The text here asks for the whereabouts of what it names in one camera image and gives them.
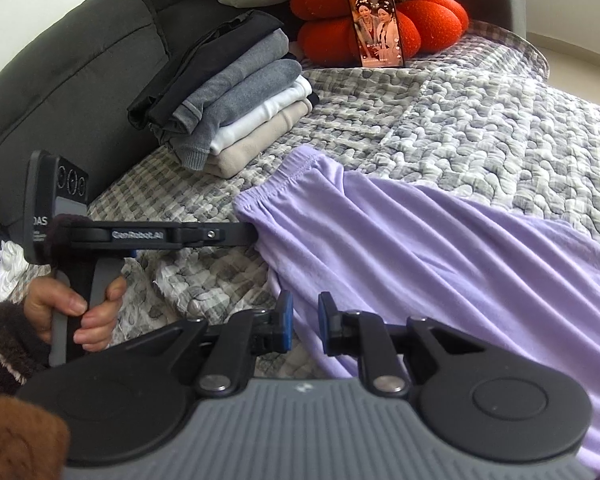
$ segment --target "checkered fabric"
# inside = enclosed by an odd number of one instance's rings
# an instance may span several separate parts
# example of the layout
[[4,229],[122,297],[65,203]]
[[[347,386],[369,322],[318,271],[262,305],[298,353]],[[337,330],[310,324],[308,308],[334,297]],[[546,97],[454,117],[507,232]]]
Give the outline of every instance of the checkered fabric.
[[[540,218],[600,242],[600,107],[545,83],[542,54],[474,23],[452,48],[402,69],[310,69],[320,104],[231,180],[181,168],[159,148],[91,206],[94,219],[233,221],[233,198],[309,143],[348,170],[417,182]],[[267,264],[253,249],[145,251],[125,266],[130,291],[116,341],[176,316],[220,323],[270,308]],[[320,376],[298,341],[259,359],[262,376]]]

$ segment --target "white logo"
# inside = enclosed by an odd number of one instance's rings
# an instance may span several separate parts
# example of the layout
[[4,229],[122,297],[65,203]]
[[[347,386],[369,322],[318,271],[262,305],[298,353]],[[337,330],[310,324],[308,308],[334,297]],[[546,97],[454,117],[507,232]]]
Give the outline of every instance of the white logo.
[[133,240],[162,240],[164,233],[160,231],[140,232],[140,231],[113,231],[111,233],[115,239],[132,238]]
[[313,389],[314,389],[314,387],[311,383],[302,383],[302,384],[298,384],[298,386],[296,386],[296,390],[299,391],[301,394],[310,392]]

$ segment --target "finger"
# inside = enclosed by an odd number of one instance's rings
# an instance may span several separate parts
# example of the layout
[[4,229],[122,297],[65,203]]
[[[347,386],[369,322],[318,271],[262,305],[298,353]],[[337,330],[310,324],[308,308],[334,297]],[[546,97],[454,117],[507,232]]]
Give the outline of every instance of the finger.
[[96,344],[111,336],[111,332],[116,326],[116,321],[96,328],[80,328],[74,332],[74,343],[78,345]]
[[118,312],[121,307],[122,298],[117,301],[105,301],[103,304],[88,310],[82,316],[80,326],[82,328],[105,326],[118,318]]
[[119,276],[107,287],[106,297],[109,301],[116,301],[122,298],[126,292],[126,280]]
[[48,276],[32,280],[25,302],[36,310],[55,308],[68,316],[80,316],[87,309],[87,302],[80,294]]
[[96,344],[82,345],[82,348],[87,352],[100,352],[109,346],[109,343],[111,343],[110,337]]

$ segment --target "white crumpled fabric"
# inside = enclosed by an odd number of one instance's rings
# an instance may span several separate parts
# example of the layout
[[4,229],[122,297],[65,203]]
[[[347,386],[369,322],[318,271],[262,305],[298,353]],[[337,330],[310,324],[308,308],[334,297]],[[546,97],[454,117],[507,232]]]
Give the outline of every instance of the white crumpled fabric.
[[22,247],[3,241],[0,250],[0,302],[9,298],[28,267]]

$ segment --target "baseboard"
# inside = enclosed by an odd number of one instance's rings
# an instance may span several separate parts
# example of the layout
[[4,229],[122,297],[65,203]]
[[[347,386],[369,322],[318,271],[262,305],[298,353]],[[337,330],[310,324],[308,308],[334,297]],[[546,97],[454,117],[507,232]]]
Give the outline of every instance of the baseboard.
[[567,56],[573,56],[600,67],[600,54],[597,52],[592,52],[581,46],[567,43],[562,40],[556,40],[555,38],[549,38],[548,36],[542,36],[541,34],[535,34],[533,32],[528,32],[526,38],[532,44],[540,48],[548,48],[549,50],[560,52]]

